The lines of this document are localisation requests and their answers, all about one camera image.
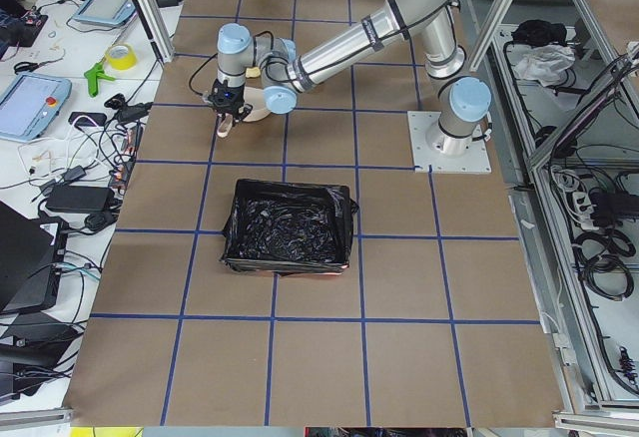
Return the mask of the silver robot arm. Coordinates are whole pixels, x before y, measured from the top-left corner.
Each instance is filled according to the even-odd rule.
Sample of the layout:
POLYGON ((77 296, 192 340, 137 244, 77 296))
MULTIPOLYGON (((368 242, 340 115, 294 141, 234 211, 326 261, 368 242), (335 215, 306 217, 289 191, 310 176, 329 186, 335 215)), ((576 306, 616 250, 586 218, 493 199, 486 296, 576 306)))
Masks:
POLYGON ((297 106, 300 94, 399 40, 418 37, 441 106, 426 141, 441 155, 463 155, 487 115, 491 92, 479 79, 460 73, 465 52, 454 35, 450 1, 385 0, 358 23, 301 55, 289 39, 271 32, 252 34, 238 23, 224 25, 218 34, 217 77, 203 98, 216 112, 218 136, 225 137, 253 110, 245 99, 250 68, 261 72, 267 110, 284 115, 297 106))

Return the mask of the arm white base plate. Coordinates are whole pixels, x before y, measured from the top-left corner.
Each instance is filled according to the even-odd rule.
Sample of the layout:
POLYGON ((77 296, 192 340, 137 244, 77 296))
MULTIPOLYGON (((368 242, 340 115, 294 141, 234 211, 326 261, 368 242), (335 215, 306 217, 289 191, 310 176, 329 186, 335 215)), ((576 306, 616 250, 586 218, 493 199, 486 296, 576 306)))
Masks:
POLYGON ((487 175, 492 172, 479 124, 470 137, 458 139, 439 128, 440 112, 408 111, 413 170, 416 173, 487 175))

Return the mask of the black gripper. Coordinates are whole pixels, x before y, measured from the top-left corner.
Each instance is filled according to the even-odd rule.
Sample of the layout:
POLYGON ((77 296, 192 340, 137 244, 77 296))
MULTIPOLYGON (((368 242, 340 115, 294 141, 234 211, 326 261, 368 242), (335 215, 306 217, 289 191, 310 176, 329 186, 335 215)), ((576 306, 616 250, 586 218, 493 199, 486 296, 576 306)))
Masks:
POLYGON ((251 106, 245 105, 244 90, 245 85, 231 86, 228 80, 221 82, 216 79, 204 101, 215 110, 218 119, 223 117, 223 113, 235 113, 234 123, 237 124, 251 113, 251 106))

